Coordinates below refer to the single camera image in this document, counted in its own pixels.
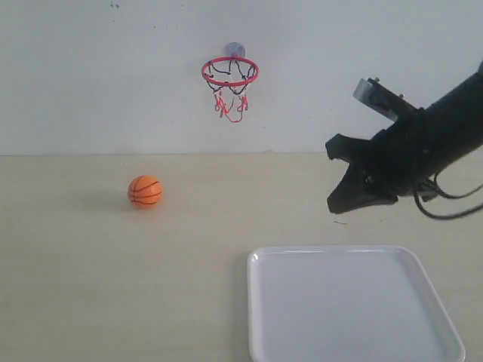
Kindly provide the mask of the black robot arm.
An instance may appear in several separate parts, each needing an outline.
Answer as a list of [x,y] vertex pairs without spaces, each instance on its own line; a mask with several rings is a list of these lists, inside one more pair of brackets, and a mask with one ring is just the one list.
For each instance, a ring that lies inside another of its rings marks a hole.
[[412,197],[425,216],[459,219],[482,209],[438,215],[423,203],[455,195],[441,190],[438,175],[449,165],[482,146],[482,71],[478,70],[427,108],[417,108],[375,78],[361,79],[353,92],[361,103],[385,116],[392,125],[369,140],[337,134],[326,152],[348,168],[327,198],[331,213],[392,205]]

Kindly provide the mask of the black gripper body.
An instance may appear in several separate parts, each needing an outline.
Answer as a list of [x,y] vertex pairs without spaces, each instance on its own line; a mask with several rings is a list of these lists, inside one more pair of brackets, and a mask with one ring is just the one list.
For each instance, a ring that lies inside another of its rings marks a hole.
[[350,164],[357,164],[398,198],[415,194],[436,198],[437,188],[429,178],[435,173],[440,132],[441,109],[418,109],[369,139],[370,161]]

